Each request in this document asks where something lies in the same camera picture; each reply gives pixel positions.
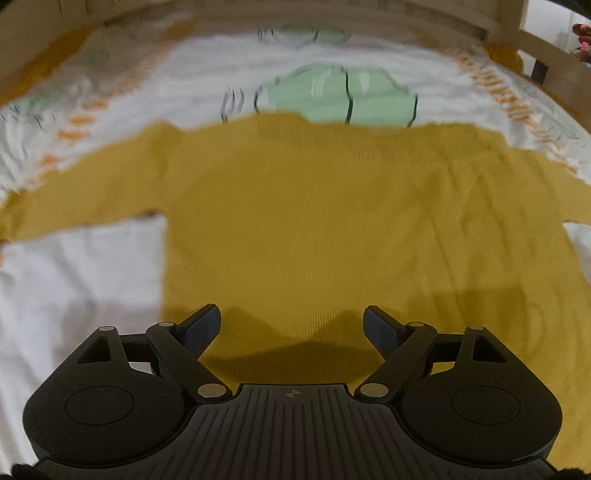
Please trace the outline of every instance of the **bed frame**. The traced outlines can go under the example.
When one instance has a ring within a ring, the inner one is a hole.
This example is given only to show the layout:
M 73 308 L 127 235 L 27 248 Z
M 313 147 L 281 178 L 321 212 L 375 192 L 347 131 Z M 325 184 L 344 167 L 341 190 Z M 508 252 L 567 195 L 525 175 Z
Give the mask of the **bed frame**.
M 60 35 L 168 0 L 13 0 L 0 12 L 0 92 Z M 591 125 L 591 69 L 526 32 L 527 0 L 193 0 L 206 31 L 266 28 L 305 18 L 396 38 L 401 25 L 442 44 L 502 44 L 547 67 L 543 87 Z

